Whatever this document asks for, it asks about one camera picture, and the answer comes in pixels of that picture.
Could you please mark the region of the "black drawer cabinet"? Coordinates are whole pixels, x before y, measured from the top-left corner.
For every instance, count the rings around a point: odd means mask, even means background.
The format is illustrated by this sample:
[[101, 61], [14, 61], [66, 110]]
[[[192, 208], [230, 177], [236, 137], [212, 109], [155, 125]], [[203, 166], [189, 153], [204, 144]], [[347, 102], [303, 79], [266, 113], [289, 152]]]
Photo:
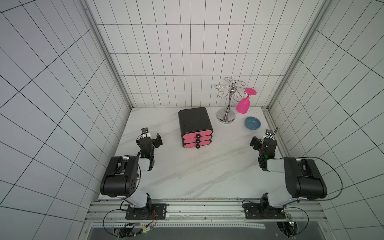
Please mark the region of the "black drawer cabinet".
[[208, 111], [205, 107], [184, 109], [178, 112], [182, 145], [183, 135], [188, 133], [213, 130]]

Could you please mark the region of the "pink top drawer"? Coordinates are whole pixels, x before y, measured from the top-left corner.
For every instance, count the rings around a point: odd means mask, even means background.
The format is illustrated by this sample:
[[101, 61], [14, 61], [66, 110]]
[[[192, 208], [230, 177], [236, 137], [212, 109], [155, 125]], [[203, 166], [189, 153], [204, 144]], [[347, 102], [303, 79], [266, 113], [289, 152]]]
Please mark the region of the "pink top drawer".
[[188, 133], [183, 135], [183, 139], [192, 139], [192, 138], [201, 138], [204, 136], [209, 136], [213, 133], [212, 130], [205, 130], [200, 132]]

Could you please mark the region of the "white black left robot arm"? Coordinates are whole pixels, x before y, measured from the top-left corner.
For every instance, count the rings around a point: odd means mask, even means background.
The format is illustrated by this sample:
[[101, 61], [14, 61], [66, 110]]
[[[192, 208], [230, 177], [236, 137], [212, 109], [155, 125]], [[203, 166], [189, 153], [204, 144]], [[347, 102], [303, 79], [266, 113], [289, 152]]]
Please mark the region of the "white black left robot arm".
[[153, 170], [155, 149], [162, 144], [160, 134], [153, 139], [148, 129], [142, 129], [136, 140], [140, 151], [136, 155], [112, 157], [100, 185], [100, 193], [110, 198], [122, 197], [127, 220], [164, 220], [167, 204], [154, 204], [151, 196], [139, 190], [143, 172]]

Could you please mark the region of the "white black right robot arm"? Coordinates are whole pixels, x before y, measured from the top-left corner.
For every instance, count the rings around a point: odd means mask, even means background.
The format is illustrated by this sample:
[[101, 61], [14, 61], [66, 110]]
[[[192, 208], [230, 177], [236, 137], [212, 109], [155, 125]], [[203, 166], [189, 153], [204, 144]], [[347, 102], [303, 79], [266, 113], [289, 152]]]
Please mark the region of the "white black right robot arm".
[[258, 203], [242, 202], [247, 220], [282, 220], [285, 206], [297, 201], [315, 201], [328, 194], [327, 186], [314, 160], [308, 158], [275, 158], [277, 141], [253, 137], [250, 146], [259, 151], [259, 167], [265, 172], [284, 174], [280, 189], [265, 193]]

